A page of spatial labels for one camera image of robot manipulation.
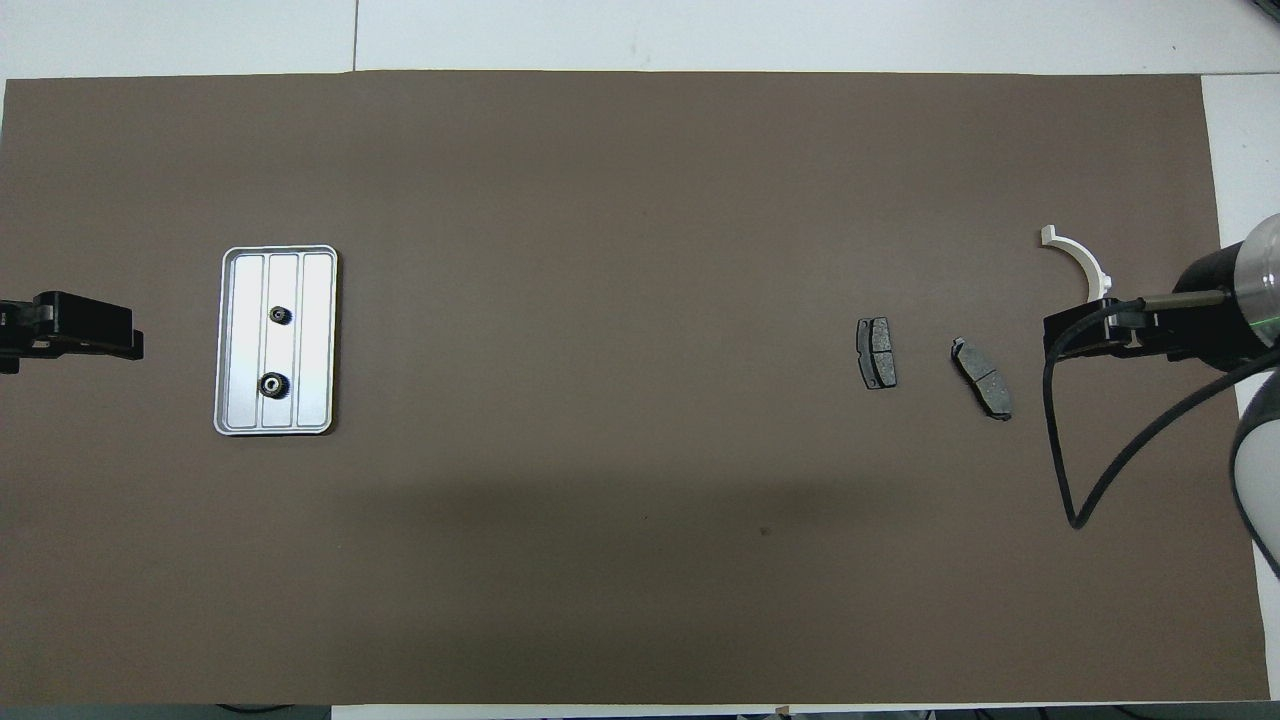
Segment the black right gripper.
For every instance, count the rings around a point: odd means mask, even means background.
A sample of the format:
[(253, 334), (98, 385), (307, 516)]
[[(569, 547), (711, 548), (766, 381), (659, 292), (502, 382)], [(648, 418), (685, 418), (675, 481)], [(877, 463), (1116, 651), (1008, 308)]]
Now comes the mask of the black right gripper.
[(1044, 316), (1044, 359), (1181, 359), (1183, 346), (1161, 322), (1176, 304), (1172, 299), (1098, 299)]

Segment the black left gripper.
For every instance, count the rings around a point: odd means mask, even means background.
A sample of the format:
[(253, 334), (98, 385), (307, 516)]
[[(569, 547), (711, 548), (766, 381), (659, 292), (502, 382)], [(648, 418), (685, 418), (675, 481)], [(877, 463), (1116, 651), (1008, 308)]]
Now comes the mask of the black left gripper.
[(145, 357), (145, 333), (136, 331), (131, 309), (65, 291), (1, 302), (1, 374), (19, 373), (23, 359), (64, 355), (137, 361)]

